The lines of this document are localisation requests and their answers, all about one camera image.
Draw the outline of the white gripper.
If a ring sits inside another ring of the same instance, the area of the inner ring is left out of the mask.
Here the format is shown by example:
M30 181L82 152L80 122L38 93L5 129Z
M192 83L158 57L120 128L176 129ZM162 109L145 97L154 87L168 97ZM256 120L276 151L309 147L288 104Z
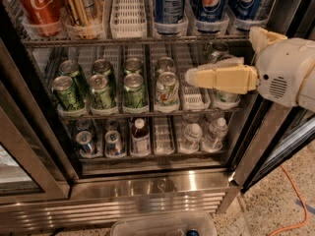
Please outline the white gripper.
M250 28L249 40L253 50L260 52L257 91L286 107L315 107L315 41L286 39L260 27ZM185 81L197 88L246 94L256 89L258 72L245 65L242 57L234 57L191 68L185 72Z

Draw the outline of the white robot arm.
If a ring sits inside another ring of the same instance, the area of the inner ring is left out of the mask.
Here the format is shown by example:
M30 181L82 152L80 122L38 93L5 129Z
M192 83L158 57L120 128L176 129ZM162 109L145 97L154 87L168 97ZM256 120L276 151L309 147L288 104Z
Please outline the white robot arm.
M249 40L255 64L239 58L191 68L185 81L197 88L245 94L251 90L286 107L300 106L315 111L315 41L289 38L253 27Z

